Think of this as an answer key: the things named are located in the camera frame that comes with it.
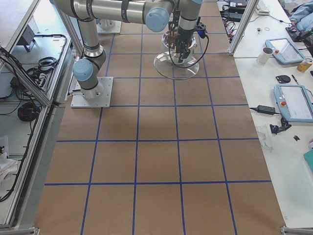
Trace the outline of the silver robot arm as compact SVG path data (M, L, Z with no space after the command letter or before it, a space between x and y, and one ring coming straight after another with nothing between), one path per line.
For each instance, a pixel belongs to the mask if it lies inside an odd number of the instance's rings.
M167 51L158 54L154 66L158 73L174 80L194 76L199 62L191 55L194 32L206 36L200 22L201 0L56 0L55 6L77 20L84 54L74 64L73 74L85 99L100 97L104 92L97 74L106 60L96 28L97 19L144 24L153 32L168 30Z

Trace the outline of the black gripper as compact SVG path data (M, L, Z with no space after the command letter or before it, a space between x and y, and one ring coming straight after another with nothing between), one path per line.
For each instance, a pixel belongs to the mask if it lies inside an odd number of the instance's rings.
M184 29L181 26L178 26L178 36L176 37L175 53L179 54L179 62L182 62L184 59L188 58L190 54L189 47L191 45L193 34L193 29Z
M174 37L178 36L179 17L180 11L174 10L172 20L168 22L168 29L170 31L170 35Z

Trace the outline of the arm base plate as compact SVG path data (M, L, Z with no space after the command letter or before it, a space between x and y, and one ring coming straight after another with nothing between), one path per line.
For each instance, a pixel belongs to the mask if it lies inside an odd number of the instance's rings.
M97 77L98 84L92 90L81 89L76 82L71 108L109 108L111 104L113 77Z
M99 34L119 34L121 31L120 21L100 19L96 26Z

